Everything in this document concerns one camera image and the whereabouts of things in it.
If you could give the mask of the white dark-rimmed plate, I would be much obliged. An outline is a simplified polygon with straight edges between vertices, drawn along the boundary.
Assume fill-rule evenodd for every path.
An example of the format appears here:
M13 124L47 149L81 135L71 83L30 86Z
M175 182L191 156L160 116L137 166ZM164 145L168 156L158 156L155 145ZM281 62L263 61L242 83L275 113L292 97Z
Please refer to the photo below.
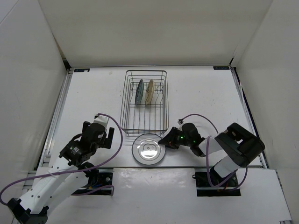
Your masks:
M166 152L165 146L158 143L161 139L153 133L138 136L131 148L133 158L144 166L153 166L161 162Z

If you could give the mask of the metal wire dish rack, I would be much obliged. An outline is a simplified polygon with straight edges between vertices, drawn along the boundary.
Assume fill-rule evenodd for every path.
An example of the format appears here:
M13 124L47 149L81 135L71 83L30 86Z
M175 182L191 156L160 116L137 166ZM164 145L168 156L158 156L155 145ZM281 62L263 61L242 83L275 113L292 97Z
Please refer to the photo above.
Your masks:
M144 82L141 103L135 104L140 80ZM148 83L154 81L154 93L149 105L145 104ZM123 86L120 126L127 135L153 133L163 135L169 128L168 77L164 70L128 70Z

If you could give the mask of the cream floral plate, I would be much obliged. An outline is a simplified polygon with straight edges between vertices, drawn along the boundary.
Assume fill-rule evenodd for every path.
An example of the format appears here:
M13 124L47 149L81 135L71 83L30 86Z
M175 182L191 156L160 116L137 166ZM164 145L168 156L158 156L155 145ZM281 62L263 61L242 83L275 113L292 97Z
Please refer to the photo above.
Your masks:
M148 83L147 89L146 89L146 95L145 95L145 104L149 105L152 101L154 93L154 81L151 79Z

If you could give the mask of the blue patterned plate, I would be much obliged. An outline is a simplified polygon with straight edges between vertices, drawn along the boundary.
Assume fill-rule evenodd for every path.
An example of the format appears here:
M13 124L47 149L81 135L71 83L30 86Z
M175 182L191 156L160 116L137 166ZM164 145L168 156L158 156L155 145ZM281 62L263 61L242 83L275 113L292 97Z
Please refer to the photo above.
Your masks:
M135 95L135 104L138 105L141 103L142 97L143 97L143 91L144 91L144 82L141 79L138 83L137 89L136 89L136 95Z

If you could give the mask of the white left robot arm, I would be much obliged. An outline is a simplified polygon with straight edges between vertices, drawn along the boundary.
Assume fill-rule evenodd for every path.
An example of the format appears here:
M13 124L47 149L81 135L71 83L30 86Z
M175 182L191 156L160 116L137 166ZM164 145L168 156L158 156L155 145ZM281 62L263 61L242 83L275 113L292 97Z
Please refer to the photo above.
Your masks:
M12 198L7 207L21 224L44 224L48 215L79 188L96 185L98 169L89 162L99 148L110 149L114 128L106 121L84 122L82 133L75 135L60 151L48 174L24 195Z

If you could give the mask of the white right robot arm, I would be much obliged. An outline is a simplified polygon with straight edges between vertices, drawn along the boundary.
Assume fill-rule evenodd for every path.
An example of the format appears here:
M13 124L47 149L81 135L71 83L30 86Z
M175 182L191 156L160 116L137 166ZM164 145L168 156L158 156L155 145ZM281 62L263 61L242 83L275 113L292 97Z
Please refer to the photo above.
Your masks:
M265 149L264 143L237 123L214 136L203 137L193 123L180 120L164 136L142 134L130 147L123 146L108 167L157 167L164 164L167 150L189 149L206 160L208 184L219 187L240 168L247 166Z

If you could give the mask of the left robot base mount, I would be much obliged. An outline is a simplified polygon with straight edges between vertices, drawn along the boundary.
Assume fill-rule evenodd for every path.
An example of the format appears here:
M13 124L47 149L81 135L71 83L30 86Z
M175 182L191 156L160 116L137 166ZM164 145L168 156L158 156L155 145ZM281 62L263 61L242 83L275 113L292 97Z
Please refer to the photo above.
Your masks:
M73 196L112 196L113 169L98 169L95 177L89 178L88 183L76 190Z

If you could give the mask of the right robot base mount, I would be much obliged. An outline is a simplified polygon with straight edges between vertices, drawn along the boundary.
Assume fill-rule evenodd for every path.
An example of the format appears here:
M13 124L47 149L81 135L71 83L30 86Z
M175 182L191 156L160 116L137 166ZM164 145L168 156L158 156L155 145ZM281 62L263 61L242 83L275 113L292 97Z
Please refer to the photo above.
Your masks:
M195 172L192 175L195 180L197 197L222 197L222 196L241 196L241 191L237 186L239 185L236 174L233 174L225 183L219 185L223 180L216 179L213 174L210 175L211 183L208 182L207 172Z

